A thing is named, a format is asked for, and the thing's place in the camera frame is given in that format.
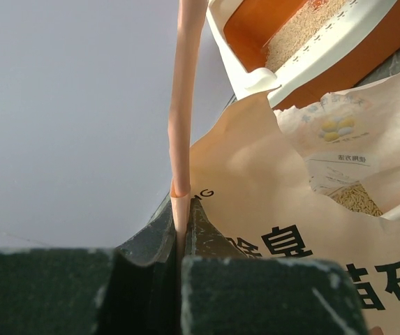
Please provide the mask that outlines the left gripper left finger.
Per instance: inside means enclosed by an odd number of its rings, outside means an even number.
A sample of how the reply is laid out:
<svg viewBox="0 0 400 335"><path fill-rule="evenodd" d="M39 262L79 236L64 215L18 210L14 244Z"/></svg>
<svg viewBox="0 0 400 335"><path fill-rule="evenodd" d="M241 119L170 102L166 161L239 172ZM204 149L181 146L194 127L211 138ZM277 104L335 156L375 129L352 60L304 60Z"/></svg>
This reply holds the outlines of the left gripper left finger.
<svg viewBox="0 0 400 335"><path fill-rule="evenodd" d="M0 248L0 334L174 334L170 203L116 248Z"/></svg>

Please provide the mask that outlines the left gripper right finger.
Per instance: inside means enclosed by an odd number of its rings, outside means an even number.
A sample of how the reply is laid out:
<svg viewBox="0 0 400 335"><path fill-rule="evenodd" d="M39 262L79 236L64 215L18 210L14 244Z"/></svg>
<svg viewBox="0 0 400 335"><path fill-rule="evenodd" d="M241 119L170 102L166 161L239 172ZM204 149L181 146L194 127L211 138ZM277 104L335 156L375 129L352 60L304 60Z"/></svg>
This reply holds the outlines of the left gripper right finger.
<svg viewBox="0 0 400 335"><path fill-rule="evenodd" d="M367 334L360 299L328 260L248 258L191 200L181 270L183 334Z"/></svg>

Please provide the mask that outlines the peach cat litter bag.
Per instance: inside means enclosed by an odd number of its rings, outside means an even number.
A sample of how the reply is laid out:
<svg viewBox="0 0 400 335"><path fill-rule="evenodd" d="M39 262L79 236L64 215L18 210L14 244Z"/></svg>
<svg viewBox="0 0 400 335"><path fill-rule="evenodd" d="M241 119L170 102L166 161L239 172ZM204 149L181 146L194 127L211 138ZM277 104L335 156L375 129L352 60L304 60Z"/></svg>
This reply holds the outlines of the peach cat litter bag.
<svg viewBox="0 0 400 335"><path fill-rule="evenodd" d="M184 243L191 197L249 260L322 269L362 305L370 334L400 334L400 73L274 110L269 92L226 108L191 143L193 86L208 3L180 1L168 134L170 196Z"/></svg>

